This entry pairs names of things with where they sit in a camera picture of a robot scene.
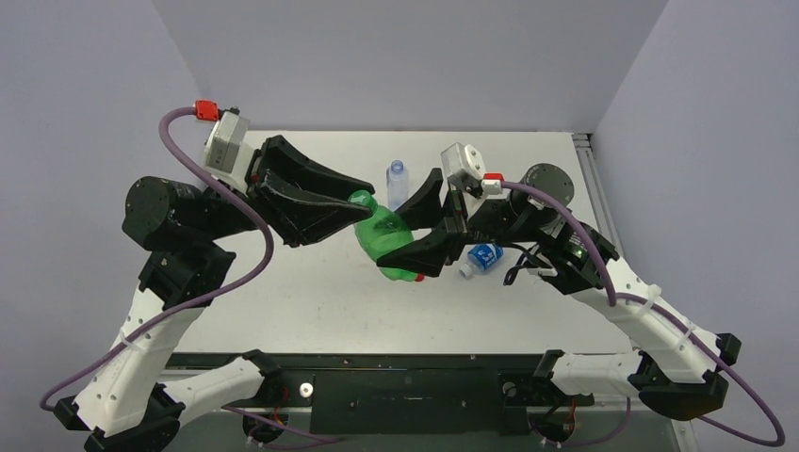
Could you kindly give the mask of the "green plastic bottle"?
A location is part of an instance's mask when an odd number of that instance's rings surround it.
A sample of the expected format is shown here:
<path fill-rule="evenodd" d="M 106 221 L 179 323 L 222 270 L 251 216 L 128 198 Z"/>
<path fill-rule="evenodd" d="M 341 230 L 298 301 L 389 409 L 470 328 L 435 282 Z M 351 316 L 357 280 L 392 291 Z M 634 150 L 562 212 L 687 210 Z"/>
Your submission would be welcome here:
<path fill-rule="evenodd" d="M 374 262 L 392 250 L 414 241 L 402 218 L 379 204 L 370 217 L 354 224 L 354 234 L 366 255 Z"/>

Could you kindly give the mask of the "clear bluish bottle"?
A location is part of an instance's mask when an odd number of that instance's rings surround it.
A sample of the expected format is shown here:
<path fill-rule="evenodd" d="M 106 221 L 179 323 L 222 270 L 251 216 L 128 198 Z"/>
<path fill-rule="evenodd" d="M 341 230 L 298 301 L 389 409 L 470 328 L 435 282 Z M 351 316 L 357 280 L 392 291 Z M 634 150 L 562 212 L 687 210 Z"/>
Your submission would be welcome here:
<path fill-rule="evenodd" d="M 409 170 L 401 160 L 393 160 L 386 169 L 387 205 L 396 211 L 409 199 Z"/>

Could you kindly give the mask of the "green bottle cap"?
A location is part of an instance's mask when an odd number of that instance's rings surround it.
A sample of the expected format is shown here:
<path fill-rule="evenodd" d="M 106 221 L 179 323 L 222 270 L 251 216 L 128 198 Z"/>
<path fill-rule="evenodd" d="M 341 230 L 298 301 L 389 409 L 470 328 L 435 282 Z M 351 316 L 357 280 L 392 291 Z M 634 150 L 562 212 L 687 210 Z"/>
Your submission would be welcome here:
<path fill-rule="evenodd" d="M 357 190 L 353 192 L 349 196 L 348 201 L 351 203 L 364 206 L 365 208 L 368 208 L 372 212 L 374 212 L 379 206 L 378 202 L 375 200 L 373 195 L 369 193 L 367 190 Z"/>

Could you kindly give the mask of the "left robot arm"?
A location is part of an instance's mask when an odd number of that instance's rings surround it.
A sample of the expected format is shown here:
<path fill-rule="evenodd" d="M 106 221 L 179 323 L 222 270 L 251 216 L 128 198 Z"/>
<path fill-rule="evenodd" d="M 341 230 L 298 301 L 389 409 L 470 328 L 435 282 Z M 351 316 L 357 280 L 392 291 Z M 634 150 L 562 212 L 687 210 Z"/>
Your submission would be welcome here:
<path fill-rule="evenodd" d="M 252 399 L 268 405 L 283 394 L 280 366 L 258 349 L 201 375 L 163 382 L 160 374 L 189 326 L 212 301 L 252 279 L 228 282 L 235 254 L 221 238 L 247 231 L 268 246 L 311 245 L 364 219 L 351 203 L 368 182 L 311 160 L 284 137 L 253 148 L 211 138 L 201 171 L 208 187 L 144 177 L 130 188 L 123 231 L 149 251 L 131 308 L 90 383 L 52 412 L 88 435 L 88 451 L 160 451 L 180 428 L 216 409 Z"/>

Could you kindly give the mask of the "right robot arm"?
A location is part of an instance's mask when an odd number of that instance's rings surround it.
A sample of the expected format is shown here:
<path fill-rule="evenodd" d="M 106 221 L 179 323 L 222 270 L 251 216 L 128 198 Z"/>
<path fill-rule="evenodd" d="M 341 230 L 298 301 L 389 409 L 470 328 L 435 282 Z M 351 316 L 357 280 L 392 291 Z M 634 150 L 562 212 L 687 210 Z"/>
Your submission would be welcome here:
<path fill-rule="evenodd" d="M 552 199 L 538 202 L 513 190 L 489 198 L 468 214 L 470 188 L 449 186 L 434 169 L 399 209 L 412 229 L 426 235 L 377 261 L 380 267 L 436 277 L 469 245 L 493 243 L 520 256 L 505 274 L 512 284 L 528 272 L 602 314 L 625 333 L 634 350 L 617 354 L 575 354 L 550 350 L 531 377 L 533 393 L 545 402 L 568 396 L 626 396 L 670 419 L 687 421 L 719 410 L 728 381 L 723 365 L 737 361 L 740 340 L 705 331 L 643 282 L 613 243 L 590 225 L 569 220 L 575 188 L 557 166 L 530 167 L 521 180 Z"/>

